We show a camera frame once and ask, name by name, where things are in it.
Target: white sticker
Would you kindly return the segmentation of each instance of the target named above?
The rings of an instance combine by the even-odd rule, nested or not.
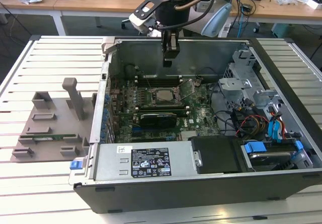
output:
[[[117,146],[116,153],[118,154],[130,154],[132,146]]]

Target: black plastic cover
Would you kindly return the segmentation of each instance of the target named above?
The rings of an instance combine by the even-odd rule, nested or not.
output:
[[[198,174],[248,172],[242,149],[234,136],[197,136],[191,138],[192,149],[201,156]]]

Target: side panel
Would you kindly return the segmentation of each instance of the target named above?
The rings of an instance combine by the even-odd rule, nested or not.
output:
[[[81,186],[74,191],[96,213],[230,204],[285,199],[315,185],[322,173],[196,181]]]

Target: gray 3d printed holder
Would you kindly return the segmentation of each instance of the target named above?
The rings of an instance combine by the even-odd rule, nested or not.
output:
[[[82,98],[77,80],[65,78],[70,99],[36,92],[34,108],[13,150],[11,162],[69,161],[88,154],[95,96]]]

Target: blue object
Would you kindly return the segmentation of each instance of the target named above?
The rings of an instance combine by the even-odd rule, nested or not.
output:
[[[72,162],[70,162],[69,168],[70,168],[70,170],[81,170],[83,168],[83,162],[73,160]]]
[[[274,121],[270,121],[270,123],[268,124],[268,137],[271,137],[273,135],[273,125]]]
[[[244,145],[247,154],[266,152],[266,148],[263,142],[248,142]]]
[[[243,15],[244,15],[244,11],[243,11],[243,8],[241,8],[241,23],[239,25],[239,30],[238,30],[238,34],[237,34],[237,38],[239,38],[239,34],[240,34],[240,30],[242,29],[242,22],[243,22]]]
[[[273,135],[272,138],[277,140],[278,142],[281,142],[281,140],[278,138],[278,130],[280,129],[280,122],[279,121],[275,121],[274,122],[274,128],[273,128]]]
[[[215,37],[219,34],[221,28],[224,26],[231,10],[231,4],[226,3],[219,9],[205,25],[201,31],[201,35],[208,37]]]
[[[302,150],[304,148],[301,141],[296,141],[295,146],[297,147],[297,150]]]

